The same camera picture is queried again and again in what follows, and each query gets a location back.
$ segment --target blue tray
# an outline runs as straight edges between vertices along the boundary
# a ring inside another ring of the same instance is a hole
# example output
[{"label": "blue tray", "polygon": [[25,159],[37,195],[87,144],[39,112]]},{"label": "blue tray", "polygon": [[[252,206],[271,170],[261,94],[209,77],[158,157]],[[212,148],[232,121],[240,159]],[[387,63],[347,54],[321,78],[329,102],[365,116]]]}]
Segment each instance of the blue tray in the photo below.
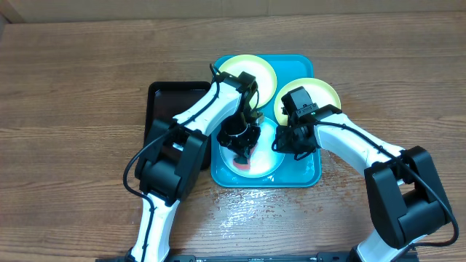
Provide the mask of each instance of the blue tray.
[{"label": "blue tray", "polygon": [[[277,93],[289,82],[303,77],[314,77],[311,61],[302,55],[258,55],[267,61],[277,74],[277,91],[274,97],[259,109],[265,117],[277,122],[274,115],[274,101]],[[227,55],[217,60],[220,66],[234,55]],[[216,138],[220,127],[213,133]],[[316,184],[322,175],[320,150],[301,161],[295,161],[293,154],[286,154],[282,164],[271,174],[262,178],[245,178],[231,171],[220,155],[220,147],[216,139],[212,139],[212,162],[210,172],[213,180],[225,187],[307,187]]]}]

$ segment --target wooden table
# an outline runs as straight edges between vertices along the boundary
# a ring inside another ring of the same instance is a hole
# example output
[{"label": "wooden table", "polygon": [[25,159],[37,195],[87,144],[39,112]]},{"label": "wooden table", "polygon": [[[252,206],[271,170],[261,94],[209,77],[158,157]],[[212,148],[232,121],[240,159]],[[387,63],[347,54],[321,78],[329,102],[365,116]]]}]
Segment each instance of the wooden table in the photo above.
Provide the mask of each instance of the wooden table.
[{"label": "wooden table", "polygon": [[[243,53],[306,55],[356,124],[425,147],[466,229],[464,12],[18,24],[0,43],[0,260],[125,253],[141,200],[123,188],[122,171],[142,144],[148,86],[209,80],[208,63]],[[321,154],[312,188],[221,188],[203,172],[179,208],[172,249],[349,250],[373,229],[366,187],[337,156]],[[445,226],[428,239],[451,233]],[[463,261],[466,238],[419,251],[423,261]]]}]

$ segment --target black tray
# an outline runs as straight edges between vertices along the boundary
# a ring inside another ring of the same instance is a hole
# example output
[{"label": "black tray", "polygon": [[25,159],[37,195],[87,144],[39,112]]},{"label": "black tray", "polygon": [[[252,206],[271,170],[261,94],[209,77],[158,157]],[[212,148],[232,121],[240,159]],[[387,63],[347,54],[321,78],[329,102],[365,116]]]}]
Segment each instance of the black tray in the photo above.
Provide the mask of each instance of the black tray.
[{"label": "black tray", "polygon": [[[209,82],[154,82],[149,86],[146,108],[146,128],[144,140],[154,119],[172,119],[193,106],[210,89]],[[179,158],[181,152],[174,148],[164,147],[163,152],[171,157]],[[205,149],[201,169],[210,166],[210,137]]]}]

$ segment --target robotic arm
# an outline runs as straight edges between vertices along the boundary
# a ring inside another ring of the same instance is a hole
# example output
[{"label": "robotic arm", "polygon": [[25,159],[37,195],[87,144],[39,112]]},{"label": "robotic arm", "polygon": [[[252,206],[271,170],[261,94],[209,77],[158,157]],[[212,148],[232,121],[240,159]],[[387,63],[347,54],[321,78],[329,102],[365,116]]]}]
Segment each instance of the robotic arm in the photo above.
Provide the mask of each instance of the robotic arm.
[{"label": "robotic arm", "polygon": [[[204,156],[208,136],[221,125],[220,145],[247,159],[260,135],[262,115],[249,106],[257,90],[247,73],[216,76],[210,91],[189,110],[169,121],[155,120],[135,169],[143,200],[138,240],[126,261],[163,262],[176,208],[190,193]],[[375,231],[352,250],[351,261],[390,261],[406,247],[450,222],[441,204],[451,211],[430,155],[422,148],[403,150],[353,124],[338,108],[318,108],[300,87],[282,98],[288,126],[277,127],[272,150],[295,154],[300,160],[317,148],[334,152],[366,179]],[[163,146],[182,151],[180,159],[164,154]],[[399,162],[433,189],[426,190],[399,168]],[[398,185],[415,183],[401,195]]]},{"label": "robotic arm", "polygon": [[[432,158],[423,148],[404,150],[374,137],[335,106],[318,108],[303,87],[284,95],[282,102],[288,126],[277,127],[272,150],[295,154],[299,160],[324,148],[366,179],[375,231],[353,250],[354,261],[391,261],[454,220]],[[402,195],[398,186],[403,183],[414,183],[414,190]]]},{"label": "robotic arm", "polygon": [[[190,109],[168,122],[155,120],[152,123],[144,146],[164,134],[169,135],[147,148],[136,165],[140,190],[152,201],[154,210],[144,199],[138,240],[127,255],[128,261],[161,262],[167,257],[176,208],[191,192],[200,172],[208,136],[217,126],[221,125],[217,140],[222,146],[242,159],[250,156],[260,135],[258,126],[262,118],[249,104],[256,90],[254,76],[243,72],[236,77],[223,72],[216,76],[208,93]],[[163,146],[179,149],[181,158],[173,159],[164,154]]]}]

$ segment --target yellow bowl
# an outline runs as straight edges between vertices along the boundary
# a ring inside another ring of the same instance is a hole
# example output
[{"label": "yellow bowl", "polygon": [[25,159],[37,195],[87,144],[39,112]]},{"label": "yellow bowl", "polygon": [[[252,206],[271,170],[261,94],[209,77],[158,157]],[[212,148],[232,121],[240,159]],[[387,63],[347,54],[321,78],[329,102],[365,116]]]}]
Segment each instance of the yellow bowl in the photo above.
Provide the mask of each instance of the yellow bowl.
[{"label": "yellow bowl", "polygon": [[[259,102],[257,108],[265,106],[275,94],[277,89],[277,74],[273,67],[264,59],[255,55],[237,55],[223,63],[220,71],[228,72],[234,76],[239,76],[241,72],[246,72],[256,77]],[[251,108],[257,104],[257,94],[250,100]]]},{"label": "yellow bowl", "polygon": [[282,97],[286,93],[294,90],[298,87],[304,87],[304,89],[309,93],[309,96],[312,99],[312,102],[316,103],[319,108],[332,104],[337,108],[341,108],[340,98],[336,93],[335,89],[325,83],[322,80],[314,78],[302,78],[296,79],[287,83],[277,94],[274,103],[274,113],[275,118],[277,119],[278,124],[287,125],[288,116],[282,114]]}]

